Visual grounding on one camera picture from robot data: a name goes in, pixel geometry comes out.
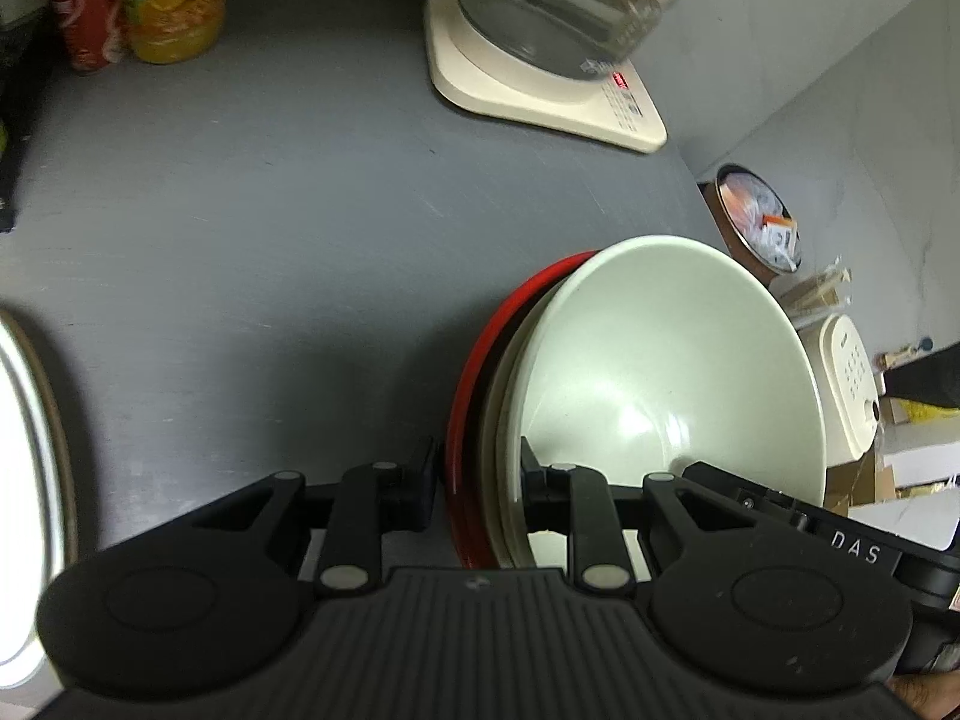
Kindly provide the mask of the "person's hand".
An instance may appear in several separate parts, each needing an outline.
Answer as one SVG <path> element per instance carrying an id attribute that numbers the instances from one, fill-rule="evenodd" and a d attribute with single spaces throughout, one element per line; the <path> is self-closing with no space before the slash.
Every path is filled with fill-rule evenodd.
<path id="1" fill-rule="evenodd" d="M 952 718 L 960 707 L 960 671 L 902 674 L 887 688 L 924 720 Z"/>

